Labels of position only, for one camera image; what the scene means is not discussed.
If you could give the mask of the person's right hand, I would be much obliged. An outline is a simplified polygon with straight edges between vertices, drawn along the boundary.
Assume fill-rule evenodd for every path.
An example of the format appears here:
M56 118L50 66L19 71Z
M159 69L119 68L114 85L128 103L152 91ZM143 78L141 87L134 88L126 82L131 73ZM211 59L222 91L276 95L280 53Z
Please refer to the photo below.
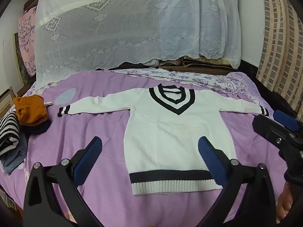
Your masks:
M286 217L293 204L293 197L291 194L292 184L286 182L284 184L283 192L280 194L276 206L276 223L279 224L282 219Z

